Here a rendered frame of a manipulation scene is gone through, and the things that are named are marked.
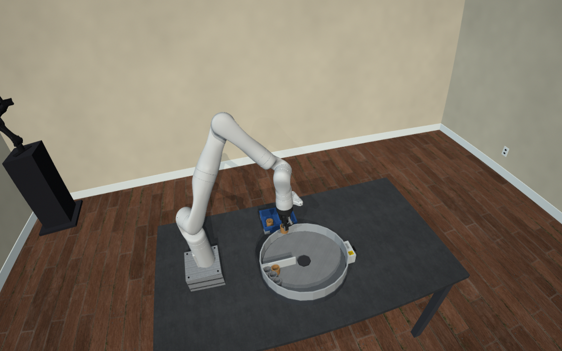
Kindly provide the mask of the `blue crate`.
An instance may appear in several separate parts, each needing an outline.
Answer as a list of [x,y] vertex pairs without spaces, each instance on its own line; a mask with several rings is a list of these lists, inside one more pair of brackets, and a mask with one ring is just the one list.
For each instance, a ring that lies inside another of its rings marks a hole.
[[[280,220],[279,215],[276,211],[276,207],[271,208],[271,209],[261,210],[260,216],[261,216],[263,228],[265,230],[264,234],[275,233],[275,231],[280,229],[281,220]],[[272,218],[274,220],[274,225],[271,225],[271,226],[267,227],[267,219],[268,218]],[[294,222],[294,224],[298,223],[297,219],[295,218],[294,211],[291,213],[291,221]]]

